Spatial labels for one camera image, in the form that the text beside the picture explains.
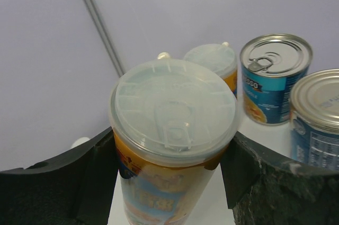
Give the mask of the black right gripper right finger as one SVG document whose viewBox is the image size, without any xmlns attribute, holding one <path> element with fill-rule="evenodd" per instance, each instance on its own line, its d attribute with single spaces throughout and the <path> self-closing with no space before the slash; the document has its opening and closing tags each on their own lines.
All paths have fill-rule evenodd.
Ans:
<svg viewBox="0 0 339 225">
<path fill-rule="evenodd" d="M 236 224 L 338 224 L 338 172 L 281 155 L 237 132 L 221 171 Z"/>
</svg>

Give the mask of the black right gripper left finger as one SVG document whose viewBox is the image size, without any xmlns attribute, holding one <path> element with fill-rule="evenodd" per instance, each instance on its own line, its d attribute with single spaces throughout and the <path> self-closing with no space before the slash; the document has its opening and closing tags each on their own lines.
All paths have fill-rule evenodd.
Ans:
<svg viewBox="0 0 339 225">
<path fill-rule="evenodd" d="M 1 224 L 108 224 L 118 162 L 108 128 L 26 169 L 1 172 Z"/>
</svg>

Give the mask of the blue soup can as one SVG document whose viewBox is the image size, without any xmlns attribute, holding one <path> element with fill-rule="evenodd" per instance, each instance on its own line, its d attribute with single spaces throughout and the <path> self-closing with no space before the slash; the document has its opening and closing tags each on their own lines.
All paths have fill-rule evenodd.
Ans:
<svg viewBox="0 0 339 225">
<path fill-rule="evenodd" d="M 291 158 L 338 171 L 338 69 L 303 77 L 289 101 Z"/>
<path fill-rule="evenodd" d="M 266 34 L 245 44 L 239 57 L 246 115 L 259 124 L 286 123 L 290 92 L 313 59 L 309 43 L 292 34 Z"/>
</svg>

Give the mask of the white lid orange can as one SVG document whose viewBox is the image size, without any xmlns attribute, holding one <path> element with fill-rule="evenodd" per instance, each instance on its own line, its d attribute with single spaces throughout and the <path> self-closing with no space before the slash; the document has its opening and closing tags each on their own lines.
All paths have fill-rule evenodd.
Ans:
<svg viewBox="0 0 339 225">
<path fill-rule="evenodd" d="M 200 45 L 187 52 L 183 60 L 201 65 L 217 74 L 237 97 L 237 56 L 228 42 Z"/>
</svg>

